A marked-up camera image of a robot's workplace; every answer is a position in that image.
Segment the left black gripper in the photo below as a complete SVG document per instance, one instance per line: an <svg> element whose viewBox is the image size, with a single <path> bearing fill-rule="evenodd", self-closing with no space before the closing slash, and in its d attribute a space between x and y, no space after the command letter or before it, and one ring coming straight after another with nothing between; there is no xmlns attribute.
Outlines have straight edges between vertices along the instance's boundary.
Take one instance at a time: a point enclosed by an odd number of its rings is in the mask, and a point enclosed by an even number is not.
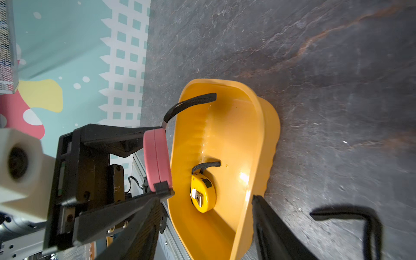
<svg viewBox="0 0 416 260"><path fill-rule="evenodd" d="M43 252L53 254L108 235L141 211L151 199L161 201L173 190L147 193L118 203L124 195L123 168L110 165L110 154L127 158L144 147L144 134L156 127L88 124L60 136L55 160Z"/></svg>

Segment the yellow tape measure with strap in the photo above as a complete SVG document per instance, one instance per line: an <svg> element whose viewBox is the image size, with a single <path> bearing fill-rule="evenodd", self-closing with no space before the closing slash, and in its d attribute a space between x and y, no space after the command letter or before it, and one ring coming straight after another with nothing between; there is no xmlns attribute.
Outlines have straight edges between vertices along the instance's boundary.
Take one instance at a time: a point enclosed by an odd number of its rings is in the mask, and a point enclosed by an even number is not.
<svg viewBox="0 0 416 260"><path fill-rule="evenodd" d="M332 221L336 225L362 228L362 255L364 260L381 260L384 228L375 210L367 206L352 204L327 205L315 208L309 213L317 222Z"/></svg>

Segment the yellow storage tray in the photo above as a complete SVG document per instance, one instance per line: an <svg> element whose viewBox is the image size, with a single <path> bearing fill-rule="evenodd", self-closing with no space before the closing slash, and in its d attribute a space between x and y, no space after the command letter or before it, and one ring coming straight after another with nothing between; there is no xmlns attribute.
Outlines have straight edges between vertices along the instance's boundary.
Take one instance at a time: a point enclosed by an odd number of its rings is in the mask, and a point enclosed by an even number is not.
<svg viewBox="0 0 416 260"><path fill-rule="evenodd" d="M254 234L252 198L264 195L280 137L275 108L243 83L219 79L189 82L181 101L216 93L215 102L193 106L175 120L168 200L173 226L193 260L239 260ZM214 208L199 212L191 201L191 170L206 170L216 190Z"/></svg>

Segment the pink round tape measure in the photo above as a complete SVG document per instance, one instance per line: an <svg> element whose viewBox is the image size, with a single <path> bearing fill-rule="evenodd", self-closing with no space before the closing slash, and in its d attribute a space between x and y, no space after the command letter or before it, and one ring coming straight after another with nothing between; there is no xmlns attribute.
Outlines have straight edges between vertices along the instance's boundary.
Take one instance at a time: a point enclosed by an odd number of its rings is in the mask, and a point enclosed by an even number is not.
<svg viewBox="0 0 416 260"><path fill-rule="evenodd" d="M217 94L209 93L179 102L168 110L160 127L145 131L143 136L145 170L148 187L152 192L161 193L173 189L166 137L168 122L192 106L208 104L216 100Z"/></svg>

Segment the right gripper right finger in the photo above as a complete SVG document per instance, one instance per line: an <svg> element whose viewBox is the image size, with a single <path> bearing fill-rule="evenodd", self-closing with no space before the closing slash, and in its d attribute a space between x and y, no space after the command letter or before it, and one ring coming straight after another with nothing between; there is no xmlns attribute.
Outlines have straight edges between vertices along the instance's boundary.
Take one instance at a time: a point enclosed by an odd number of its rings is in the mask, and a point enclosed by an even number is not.
<svg viewBox="0 0 416 260"><path fill-rule="evenodd" d="M253 230L260 260L316 260L262 196L252 199Z"/></svg>

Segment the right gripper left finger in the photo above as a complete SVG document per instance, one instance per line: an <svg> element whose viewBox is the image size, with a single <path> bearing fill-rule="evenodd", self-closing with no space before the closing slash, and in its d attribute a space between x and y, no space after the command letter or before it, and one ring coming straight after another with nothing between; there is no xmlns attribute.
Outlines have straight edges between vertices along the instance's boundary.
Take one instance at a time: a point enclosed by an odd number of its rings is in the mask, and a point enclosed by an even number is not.
<svg viewBox="0 0 416 260"><path fill-rule="evenodd" d="M97 259L154 259L162 215L160 200L151 199L135 214L126 230Z"/></svg>

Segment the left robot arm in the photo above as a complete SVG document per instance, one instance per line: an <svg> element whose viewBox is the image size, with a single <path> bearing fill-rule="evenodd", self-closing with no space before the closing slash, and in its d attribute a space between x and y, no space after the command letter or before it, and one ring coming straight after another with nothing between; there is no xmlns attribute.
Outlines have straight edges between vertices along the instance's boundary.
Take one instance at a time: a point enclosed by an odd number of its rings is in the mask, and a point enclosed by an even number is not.
<svg viewBox="0 0 416 260"><path fill-rule="evenodd" d="M124 188L110 156L145 153L145 192ZM55 157L40 141L1 130L1 258L48 256L110 235L101 260L151 260L174 195L165 130L89 124L60 137Z"/></svg>

